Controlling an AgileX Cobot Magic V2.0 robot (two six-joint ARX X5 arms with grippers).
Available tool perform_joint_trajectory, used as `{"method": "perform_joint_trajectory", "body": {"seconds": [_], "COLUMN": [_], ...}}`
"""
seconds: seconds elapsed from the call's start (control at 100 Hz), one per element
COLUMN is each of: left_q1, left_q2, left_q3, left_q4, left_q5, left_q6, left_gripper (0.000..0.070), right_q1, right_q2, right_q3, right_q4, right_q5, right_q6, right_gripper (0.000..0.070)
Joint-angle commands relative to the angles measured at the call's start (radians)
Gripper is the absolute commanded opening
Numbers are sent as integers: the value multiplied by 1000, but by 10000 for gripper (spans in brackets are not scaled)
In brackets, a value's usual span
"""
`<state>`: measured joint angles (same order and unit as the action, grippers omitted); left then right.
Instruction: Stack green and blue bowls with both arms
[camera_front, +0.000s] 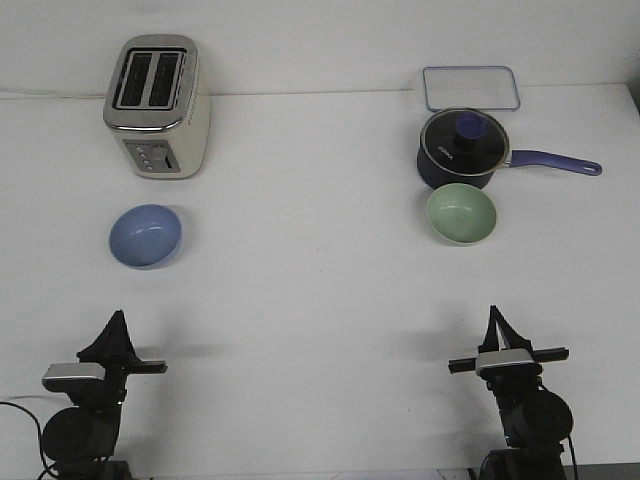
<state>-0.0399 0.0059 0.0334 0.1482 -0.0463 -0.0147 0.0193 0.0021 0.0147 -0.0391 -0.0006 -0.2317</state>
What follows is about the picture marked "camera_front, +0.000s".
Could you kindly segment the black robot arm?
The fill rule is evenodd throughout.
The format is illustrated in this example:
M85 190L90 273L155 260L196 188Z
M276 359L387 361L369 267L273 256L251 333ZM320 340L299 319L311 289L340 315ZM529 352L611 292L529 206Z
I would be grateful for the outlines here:
M126 382L135 374L163 374L164 360L140 359L124 312L113 313L98 337L76 354L75 363L53 363L42 385L72 403L54 414L41 436L43 452L59 479L131 479L129 464L113 460Z
M452 374L472 372L485 382L498 407L507 447L485 456L479 479L564 479L562 442L571 440L569 405L542 381L544 363L569 358L566 347L536 349L507 322L497 306L477 354L448 362Z

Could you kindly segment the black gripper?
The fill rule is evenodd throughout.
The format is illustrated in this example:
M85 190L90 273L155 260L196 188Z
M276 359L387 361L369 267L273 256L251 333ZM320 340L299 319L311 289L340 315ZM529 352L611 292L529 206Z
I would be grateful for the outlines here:
M503 350L499 339L502 339ZM543 363L569 358L566 347L533 350L531 341L519 335L496 305L489 310L488 326L476 357L448 361L451 374L473 372L494 395L528 395L543 389Z
M104 373L97 380L82 380L75 405L121 405L130 375L164 374L164 360L141 360L131 342L123 310L116 310L98 337L79 352L79 364L95 364Z

